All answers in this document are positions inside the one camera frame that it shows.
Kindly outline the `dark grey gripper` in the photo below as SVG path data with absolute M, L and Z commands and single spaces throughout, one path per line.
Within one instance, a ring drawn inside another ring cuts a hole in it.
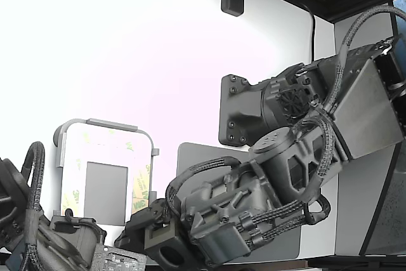
M 124 231 L 114 241 L 114 246 L 145 247 L 148 256 L 155 262 L 187 262 L 193 257 L 178 221 L 170 221 L 165 225 L 151 225 L 145 230 L 146 226 L 145 217 L 131 217 L 126 222 Z

